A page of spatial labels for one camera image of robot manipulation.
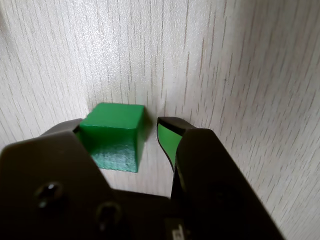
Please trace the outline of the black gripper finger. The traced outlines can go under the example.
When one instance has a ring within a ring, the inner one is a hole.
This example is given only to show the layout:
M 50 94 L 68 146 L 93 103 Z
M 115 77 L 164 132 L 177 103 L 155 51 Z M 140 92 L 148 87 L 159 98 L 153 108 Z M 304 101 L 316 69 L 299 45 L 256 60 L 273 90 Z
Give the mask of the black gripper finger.
M 113 199 L 101 171 L 76 136 L 80 119 L 0 154 L 0 237 L 3 240 L 111 240 Z
M 194 240 L 281 240 L 283 235 L 216 134 L 178 117 L 157 119 Z

